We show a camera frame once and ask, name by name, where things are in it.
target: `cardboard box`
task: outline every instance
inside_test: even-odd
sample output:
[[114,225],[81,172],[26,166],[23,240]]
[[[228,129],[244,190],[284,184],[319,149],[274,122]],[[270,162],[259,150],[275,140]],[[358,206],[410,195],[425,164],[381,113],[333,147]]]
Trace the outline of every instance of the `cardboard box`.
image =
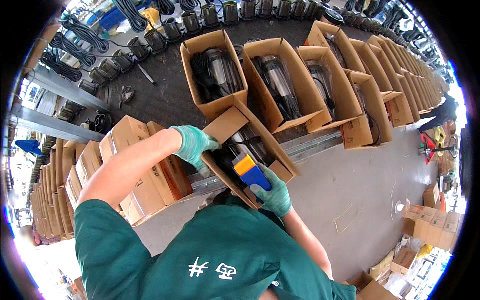
[[[104,163],[113,155],[129,146],[150,137],[147,125],[130,116],[123,117],[102,139],[99,144]],[[137,181],[126,200],[120,206],[130,224],[141,219],[145,221],[151,214],[175,202],[160,165],[155,164]]]
[[440,195],[438,183],[429,184],[423,192],[423,205],[428,207],[435,207],[438,196]]
[[92,175],[103,164],[102,155],[100,154],[100,143],[89,141],[81,155],[78,157],[75,169],[77,170],[78,179],[84,187]]
[[360,57],[350,43],[348,36],[342,29],[340,29],[340,27],[320,21],[314,21],[307,40],[305,41],[305,45],[330,47],[324,37],[327,35],[333,36],[333,42],[340,49],[348,69],[362,73],[367,72],[363,67]]
[[[277,104],[251,60],[262,55],[277,55],[287,65],[302,117],[289,121],[283,119]],[[254,95],[266,126],[271,133],[303,124],[316,116],[315,121],[307,126],[308,131],[313,132],[332,120],[310,72],[292,46],[284,39],[271,38],[245,44],[243,47],[243,69],[250,85],[250,91]]]
[[67,192],[73,210],[77,208],[78,198],[80,197],[80,192],[82,191],[82,183],[78,178],[78,173],[76,170],[77,166],[73,165],[70,169],[67,180],[65,181],[65,191]]
[[[370,48],[382,65],[382,68],[384,69],[388,80],[392,85],[393,91],[404,93],[405,91],[400,82],[400,79],[403,78],[403,75],[395,72],[392,64],[388,60],[388,57],[385,55],[385,52],[382,50],[382,48],[374,45],[370,45]],[[403,95],[399,99],[395,99],[395,101],[387,104],[387,109],[392,116],[392,125],[394,127],[403,126],[414,121],[406,95]]]
[[[165,129],[153,121],[147,123],[147,128],[150,135],[154,135],[160,130]],[[188,180],[187,173],[185,173],[178,156],[170,155],[160,161],[159,164],[168,181],[168,186],[172,191],[175,201],[193,193],[192,185]]]
[[456,227],[456,232],[453,237],[452,244],[450,245],[450,253],[454,253],[455,251],[455,246],[456,246],[456,241],[458,240],[458,236],[460,235],[460,232],[462,231],[462,226],[463,226],[463,218],[465,215],[460,215],[460,219],[458,220],[458,226]]
[[[383,95],[387,111],[390,114],[392,126],[400,127],[413,122],[410,107],[408,105],[407,98],[403,93],[403,89],[401,88],[397,74],[393,71],[391,65],[390,68],[388,68],[387,74],[387,71],[384,69],[384,66],[372,49],[375,47],[375,50],[379,52],[381,51],[381,48],[371,46],[368,43],[355,39],[350,39],[350,42],[360,55],[360,58],[368,66],[370,74],[377,82],[380,92]],[[379,57],[382,59],[384,65],[388,66],[388,59],[384,55],[379,55]],[[395,85],[395,88],[390,82],[390,77],[394,83],[398,83]]]
[[357,100],[356,94],[345,75],[345,71],[341,69],[340,64],[336,61],[330,48],[326,47],[314,47],[314,46],[300,46],[297,48],[297,52],[303,62],[307,60],[317,60],[322,65],[330,70],[332,76],[332,97],[335,103],[335,122],[323,125],[321,124],[325,117],[322,114],[328,114],[327,112],[321,112],[317,116],[308,120],[306,124],[308,132],[315,132],[323,129],[333,128],[351,120],[358,119],[363,111]]
[[437,210],[431,207],[424,207],[421,215],[415,219],[415,228],[413,229],[413,236],[425,241],[428,237],[428,229],[430,222]]
[[442,230],[445,225],[447,214],[447,212],[443,212],[441,210],[437,210],[435,212],[433,219],[430,221],[428,235],[425,243],[435,247],[438,245],[438,242],[440,241],[440,236],[442,235]]
[[[356,71],[346,71],[347,78],[355,92],[363,115],[341,126],[343,145],[345,149],[364,149],[376,141],[377,147],[393,139],[382,95],[373,76]],[[369,120],[361,104],[355,85],[363,95],[367,113],[375,120],[370,127]]]
[[357,287],[358,299],[363,300],[398,300],[389,290],[382,287],[373,277],[362,271],[348,283]]
[[460,214],[456,212],[448,212],[445,219],[445,224],[440,234],[440,238],[437,243],[437,247],[446,251],[450,250],[450,246],[454,240],[456,229],[458,227],[458,221]]
[[400,273],[405,276],[412,266],[415,258],[417,257],[417,252],[410,250],[408,248],[402,247],[397,255],[393,258],[392,265],[390,270],[392,272]]
[[193,102],[207,118],[207,120],[213,121],[216,117],[221,115],[225,110],[232,106],[231,97],[222,97],[209,103],[203,103],[202,99],[200,98],[197,83],[193,79],[192,67],[190,66],[190,58],[193,54],[203,52],[210,47],[219,47],[227,50],[234,63],[237,65],[240,79],[243,84],[243,90],[235,92],[233,95],[235,95],[235,97],[245,105],[247,104],[248,85],[245,75],[243,74],[240,61],[237,57],[237,53],[235,52],[232,42],[230,41],[224,29],[206,33],[201,36],[192,37],[182,42],[180,45],[181,60],[183,69],[185,71],[185,76],[187,77],[188,87],[190,88],[190,93],[192,94]]
[[[203,131],[216,138],[220,144],[223,144],[229,137],[246,124],[249,124],[250,128],[260,136],[265,149],[278,161],[277,163],[274,162],[270,165],[269,168],[281,180],[286,183],[293,176],[300,175],[300,171],[267,128],[262,125],[257,117],[242,102],[235,98],[233,99],[233,107],[229,108],[226,112],[211,122]],[[204,161],[204,163],[206,163],[206,165],[249,207],[258,209],[262,206],[261,203],[256,201],[255,195],[248,187],[242,190],[220,167],[218,167],[210,151],[205,151],[201,157],[202,161]]]

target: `hand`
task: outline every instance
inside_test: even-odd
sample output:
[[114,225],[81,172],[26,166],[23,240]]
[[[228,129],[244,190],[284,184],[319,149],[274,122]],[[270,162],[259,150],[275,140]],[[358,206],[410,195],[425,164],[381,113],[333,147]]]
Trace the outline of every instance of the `hand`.
[[210,171],[200,159],[200,154],[205,150],[219,149],[220,144],[210,135],[191,125],[170,128],[180,132],[182,138],[180,149],[173,154],[192,164],[203,177],[207,177]]
[[258,184],[252,184],[250,190],[265,203],[265,206],[270,211],[281,218],[286,215],[292,207],[287,185],[266,166],[258,164],[258,167],[272,185],[272,189],[266,191]]

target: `black cable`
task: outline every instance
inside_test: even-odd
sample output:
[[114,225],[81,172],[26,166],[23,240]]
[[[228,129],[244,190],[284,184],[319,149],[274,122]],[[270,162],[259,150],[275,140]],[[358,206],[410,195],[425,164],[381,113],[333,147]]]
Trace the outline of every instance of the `black cable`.
[[82,78],[82,72],[69,66],[63,61],[57,61],[57,57],[52,52],[44,52],[40,61],[50,67],[55,73],[62,75],[71,81],[79,81]]
[[201,6],[200,0],[179,0],[180,8],[185,12],[193,12],[195,7]]
[[62,49],[63,51],[70,53],[74,57],[78,58],[80,63],[85,66],[90,67],[96,61],[95,55],[72,43],[61,32],[57,32],[49,44],[52,48]]
[[72,30],[80,39],[92,44],[98,52],[105,53],[108,51],[108,40],[100,38],[90,27],[82,24],[74,15],[69,14],[66,19],[62,19],[60,22],[63,27]]
[[113,3],[125,17],[127,17],[130,27],[134,32],[142,32],[147,25],[153,28],[150,21],[142,16],[131,0],[113,0]]

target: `person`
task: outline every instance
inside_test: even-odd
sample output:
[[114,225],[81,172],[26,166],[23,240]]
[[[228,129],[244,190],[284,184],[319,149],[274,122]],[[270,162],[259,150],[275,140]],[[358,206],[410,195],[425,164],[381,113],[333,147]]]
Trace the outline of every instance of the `person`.
[[19,233],[35,247],[40,245],[51,245],[53,243],[61,241],[60,235],[54,236],[52,238],[41,236],[36,230],[35,221],[33,221],[32,225],[22,226],[19,230]]
[[435,117],[419,127],[420,133],[432,129],[433,127],[442,126],[445,122],[455,122],[458,102],[446,92],[444,93],[444,97],[445,101],[442,105],[432,109],[430,112],[420,115],[422,119]]
[[265,166],[260,168],[272,189],[252,185],[251,190],[277,222],[227,195],[197,211],[163,253],[150,255],[113,207],[158,161],[175,154],[205,174],[200,154],[219,147],[196,127],[172,126],[119,152],[95,172],[74,218],[88,298],[355,299],[354,286],[333,280],[325,249],[295,212],[286,184]]

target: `factory floor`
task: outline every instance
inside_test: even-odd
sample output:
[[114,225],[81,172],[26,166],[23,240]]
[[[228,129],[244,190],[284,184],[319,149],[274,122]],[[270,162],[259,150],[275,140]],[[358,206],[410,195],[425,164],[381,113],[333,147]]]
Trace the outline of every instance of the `factory floor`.
[[[401,216],[392,206],[406,198],[422,204],[426,185],[436,178],[436,162],[426,166],[417,156],[418,126],[394,129],[393,141],[378,149],[332,147],[300,163],[303,176],[288,183],[295,210],[325,247],[336,281],[368,271],[387,255],[401,237]],[[152,255],[165,249],[205,198],[173,205],[135,228]]]

